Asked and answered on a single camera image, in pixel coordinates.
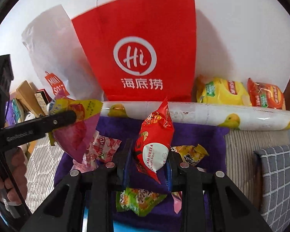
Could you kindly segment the patterned small box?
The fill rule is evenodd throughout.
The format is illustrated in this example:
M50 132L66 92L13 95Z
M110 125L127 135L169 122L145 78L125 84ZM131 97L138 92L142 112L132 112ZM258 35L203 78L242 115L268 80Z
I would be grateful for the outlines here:
M49 96L45 89L37 90L34 94L40 108L45 115L48 114L48 104L52 101L52 98Z

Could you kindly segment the blue tissue box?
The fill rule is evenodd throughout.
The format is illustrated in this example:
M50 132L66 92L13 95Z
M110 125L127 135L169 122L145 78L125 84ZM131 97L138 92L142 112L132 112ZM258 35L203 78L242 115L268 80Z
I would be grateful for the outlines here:
M82 232L87 231L87 223L88 223L88 208L84 209L84 216L83 216L83 224L82 224ZM147 231L146 229L134 228L129 225L125 225L119 222L113 222L113 229L114 232L141 232Z

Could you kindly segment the grey checked folded cloth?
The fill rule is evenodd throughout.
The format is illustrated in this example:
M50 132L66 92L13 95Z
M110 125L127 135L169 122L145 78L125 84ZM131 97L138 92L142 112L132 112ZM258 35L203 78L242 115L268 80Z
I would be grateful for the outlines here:
M290 224L290 145L254 152L261 176L259 211L272 231Z

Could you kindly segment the striped bed mattress cover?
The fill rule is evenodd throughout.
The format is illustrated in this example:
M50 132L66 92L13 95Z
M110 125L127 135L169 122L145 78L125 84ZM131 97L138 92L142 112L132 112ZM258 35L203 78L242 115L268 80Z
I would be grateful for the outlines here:
M254 152L290 144L288 132L232 130L225 141L227 175L253 204L258 204L262 184L255 176ZM26 171L26 204L31 212L53 191L55 172L63 156L63 150L57 145L51 146L47 136L34 141L33 145Z

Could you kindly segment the wooden furniture piece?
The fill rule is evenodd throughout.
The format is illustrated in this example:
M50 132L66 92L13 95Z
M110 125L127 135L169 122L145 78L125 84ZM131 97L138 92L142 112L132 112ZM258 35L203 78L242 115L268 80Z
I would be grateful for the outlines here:
M12 98L16 98L22 107L35 115L35 117L45 116L40 105L35 98L35 92L27 80L23 81L14 92L11 93Z

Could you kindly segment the rolled lemon print mat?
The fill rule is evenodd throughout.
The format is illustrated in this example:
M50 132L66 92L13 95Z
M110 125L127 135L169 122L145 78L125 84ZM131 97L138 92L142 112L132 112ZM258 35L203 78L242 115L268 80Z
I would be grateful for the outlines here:
M106 101L101 115L145 119L160 104ZM181 102L169 102L168 106L174 123L220 126L242 131L290 130L290 111L280 109Z

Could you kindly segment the yellow magenta snack packet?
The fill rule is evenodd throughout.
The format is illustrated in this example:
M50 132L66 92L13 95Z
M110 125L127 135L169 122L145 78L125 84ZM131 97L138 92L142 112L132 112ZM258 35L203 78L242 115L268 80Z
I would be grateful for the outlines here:
M59 146L75 161L81 163L96 131L103 103L96 99L73 100L64 90L55 95L54 103L49 107L49 114L66 111L76 113L76 122L53 131Z

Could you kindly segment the pink panda snack packet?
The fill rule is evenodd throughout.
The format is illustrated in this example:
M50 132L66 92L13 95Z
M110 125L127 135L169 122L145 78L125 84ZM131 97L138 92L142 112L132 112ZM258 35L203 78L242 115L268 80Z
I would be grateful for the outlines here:
M182 191L172 192L174 212L178 214L182 209Z

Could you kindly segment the pink strawberry candy packet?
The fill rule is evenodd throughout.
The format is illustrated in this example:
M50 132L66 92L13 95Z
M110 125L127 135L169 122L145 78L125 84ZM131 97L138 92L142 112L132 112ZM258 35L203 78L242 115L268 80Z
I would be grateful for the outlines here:
M82 162L73 160L72 170L79 170L82 173L96 170L99 166L112 161L120 144L121 140L102 136L96 131Z

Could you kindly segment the yellow chips bag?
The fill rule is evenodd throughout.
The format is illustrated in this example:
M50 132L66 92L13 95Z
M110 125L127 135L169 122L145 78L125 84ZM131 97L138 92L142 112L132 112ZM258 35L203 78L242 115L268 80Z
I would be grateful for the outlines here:
M196 78L196 100L205 104L252 106L242 82L202 75Z

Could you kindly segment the orange chips bag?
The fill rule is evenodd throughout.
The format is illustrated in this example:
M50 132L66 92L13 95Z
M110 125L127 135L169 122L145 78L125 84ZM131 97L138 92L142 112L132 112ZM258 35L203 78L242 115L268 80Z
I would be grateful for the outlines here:
M255 107L286 110L284 94L278 86L268 83L247 81L250 101Z

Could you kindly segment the green snack packet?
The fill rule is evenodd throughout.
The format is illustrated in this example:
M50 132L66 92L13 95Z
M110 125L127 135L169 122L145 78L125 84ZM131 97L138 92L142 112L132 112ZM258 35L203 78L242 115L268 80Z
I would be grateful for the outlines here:
M118 212L133 211L136 215L145 217L166 197L166 194L144 189L126 188L116 193L116 210Z

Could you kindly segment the red snack packet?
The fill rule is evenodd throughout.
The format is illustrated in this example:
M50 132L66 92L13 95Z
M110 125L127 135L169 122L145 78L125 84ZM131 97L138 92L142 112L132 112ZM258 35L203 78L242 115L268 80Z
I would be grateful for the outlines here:
M153 111L142 123L133 149L137 169L160 183L157 176L166 163L174 134L168 100Z

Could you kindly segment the white Miniso plastic bag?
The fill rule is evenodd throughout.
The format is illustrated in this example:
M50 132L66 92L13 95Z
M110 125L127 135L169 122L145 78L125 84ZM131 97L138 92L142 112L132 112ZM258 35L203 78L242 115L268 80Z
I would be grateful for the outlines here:
M33 68L48 94L75 100L103 99L72 21L62 5L42 12L22 33Z

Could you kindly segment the red Haidilao paper bag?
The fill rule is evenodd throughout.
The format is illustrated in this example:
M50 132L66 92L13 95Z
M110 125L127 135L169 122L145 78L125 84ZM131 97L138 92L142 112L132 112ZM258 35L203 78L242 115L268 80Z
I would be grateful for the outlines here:
M72 23L109 101L191 100L195 0L115 0Z

